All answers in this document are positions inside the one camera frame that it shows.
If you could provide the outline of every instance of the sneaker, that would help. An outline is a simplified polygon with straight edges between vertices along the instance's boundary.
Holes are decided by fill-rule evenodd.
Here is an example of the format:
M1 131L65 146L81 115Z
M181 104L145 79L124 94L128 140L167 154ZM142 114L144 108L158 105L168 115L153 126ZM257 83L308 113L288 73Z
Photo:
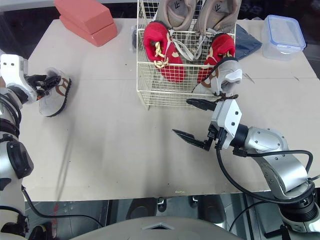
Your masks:
M169 29L188 31L196 5L197 0L161 0L155 19Z
M143 44L147 57L165 79L174 83L184 81L185 67L170 65L183 64L183 62L165 25L157 21L150 22L144 30Z
M205 36L207 29L230 33L238 18L242 0L206 0L193 31Z
M39 112L46 117L54 117L62 112L66 106L71 79L62 71L53 67L46 70L47 77L61 76L60 83L49 90L49 95L39 100Z
M233 38L226 33L218 33L212 39L204 65L215 66L224 57L234 57L235 53L236 48ZM201 67L198 73L197 82L200 83L205 80L211 71L212 67Z
M192 91L193 94L226 94L227 97L234 93L236 84L242 80L242 68L234 57L225 57L217 65L209 76L200 82Z

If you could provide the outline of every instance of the white sneaker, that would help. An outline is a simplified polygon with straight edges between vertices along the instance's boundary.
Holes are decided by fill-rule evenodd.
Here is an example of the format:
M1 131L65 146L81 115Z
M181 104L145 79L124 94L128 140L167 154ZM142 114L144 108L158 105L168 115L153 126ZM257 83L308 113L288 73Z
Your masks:
M242 68L234 57L225 57L214 66L209 76L193 89L193 94L220 93L227 97L234 93L236 84L242 80Z
M61 76L61 81L49 90L49 95L39 100L39 112L46 117L53 117L61 113L66 106L71 79L53 67L46 69L46 75L47 77Z

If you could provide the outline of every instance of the red shoe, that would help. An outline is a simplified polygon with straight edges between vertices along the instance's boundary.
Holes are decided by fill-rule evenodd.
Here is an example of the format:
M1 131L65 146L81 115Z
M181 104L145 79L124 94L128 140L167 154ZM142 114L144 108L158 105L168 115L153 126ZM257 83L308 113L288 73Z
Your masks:
M235 42L226 33L219 33L212 39L209 53L206 56L204 65L216 65L224 57L234 57L236 53ZM197 82L204 81L212 71L212 67L201 67L198 73Z
M150 61L169 82L181 83L185 79L186 71L183 66L168 64L183 64L171 41L168 29L158 21L150 22L143 36L145 52Z

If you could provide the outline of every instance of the clear plastic container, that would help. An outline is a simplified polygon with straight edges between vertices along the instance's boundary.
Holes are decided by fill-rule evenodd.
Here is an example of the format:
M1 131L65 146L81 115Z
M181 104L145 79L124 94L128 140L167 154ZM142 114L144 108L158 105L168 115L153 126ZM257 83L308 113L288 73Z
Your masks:
M268 15L261 32L266 58L288 61L306 47L299 23L291 17Z

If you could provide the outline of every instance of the table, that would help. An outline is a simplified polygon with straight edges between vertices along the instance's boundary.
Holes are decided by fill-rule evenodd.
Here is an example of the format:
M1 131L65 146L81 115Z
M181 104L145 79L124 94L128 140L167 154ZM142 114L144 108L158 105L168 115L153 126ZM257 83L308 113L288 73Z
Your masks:
M116 38L95 47L54 20L29 59L29 75L46 67L72 78L66 109L56 117L22 109L20 141L33 162L23 180L33 201L109 200L236 193L215 152L187 144L172 129L205 139L211 112L151 107L136 93L136 55L129 51L135 19L115 19ZM238 23L260 39L263 22ZM261 50L239 61L246 76L237 86L242 124L273 128L289 147L309 150L319 174L320 81L300 53L290 62L269 60ZM222 157L229 173L251 191L268 185L252 158ZM307 159L299 156L306 164Z

